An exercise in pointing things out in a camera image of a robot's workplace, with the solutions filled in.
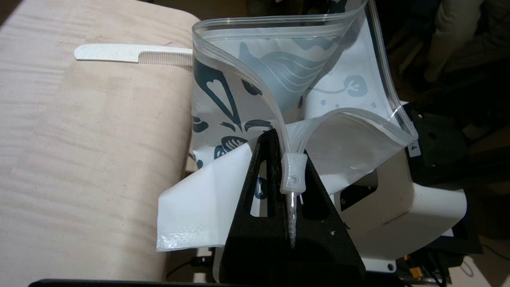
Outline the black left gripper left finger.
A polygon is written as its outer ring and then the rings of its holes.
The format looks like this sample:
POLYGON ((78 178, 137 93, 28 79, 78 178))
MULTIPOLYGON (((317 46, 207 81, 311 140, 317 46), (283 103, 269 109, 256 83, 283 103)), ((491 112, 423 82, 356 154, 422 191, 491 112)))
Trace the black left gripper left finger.
POLYGON ((244 185, 229 230, 219 268, 220 281, 279 281, 288 260, 286 204, 280 193, 282 178, 279 140, 275 130, 255 144, 244 185), (268 216, 250 214, 263 161, 267 164, 268 216))

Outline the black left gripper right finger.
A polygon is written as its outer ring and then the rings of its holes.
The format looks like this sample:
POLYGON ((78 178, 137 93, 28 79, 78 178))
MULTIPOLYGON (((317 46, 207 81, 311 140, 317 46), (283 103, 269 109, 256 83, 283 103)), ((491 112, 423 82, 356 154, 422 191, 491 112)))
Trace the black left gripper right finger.
POLYGON ((365 265, 312 161, 297 198, 292 267, 303 281, 362 281, 365 265))

